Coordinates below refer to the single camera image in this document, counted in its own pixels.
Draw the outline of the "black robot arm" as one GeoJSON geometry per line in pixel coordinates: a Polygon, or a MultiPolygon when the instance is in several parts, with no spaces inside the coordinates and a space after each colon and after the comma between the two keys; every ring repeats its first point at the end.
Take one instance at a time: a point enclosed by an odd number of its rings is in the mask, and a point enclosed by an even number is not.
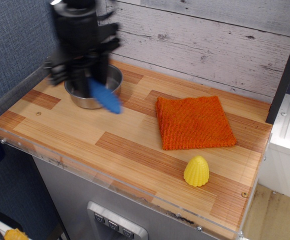
{"type": "Polygon", "coordinates": [[[58,45],[44,63],[49,82],[70,81],[82,97],[90,98],[88,77],[106,84],[109,53],[120,45],[119,25],[98,25],[111,13],[97,16],[94,0],[54,0],[50,6],[58,45]]]}

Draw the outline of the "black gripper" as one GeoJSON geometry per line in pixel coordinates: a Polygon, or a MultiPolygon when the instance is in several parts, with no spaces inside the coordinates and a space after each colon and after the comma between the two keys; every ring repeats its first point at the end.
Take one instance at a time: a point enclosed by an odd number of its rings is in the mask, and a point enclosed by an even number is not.
{"type": "Polygon", "coordinates": [[[94,79],[104,86],[107,83],[109,53],[120,45],[116,37],[119,24],[99,25],[99,21],[112,14],[97,16],[94,4],[52,4],[50,8],[58,45],[46,61],[58,66],[74,59],[90,60],[87,76],[83,68],[70,69],[75,95],[89,98],[88,79],[94,79]]]}

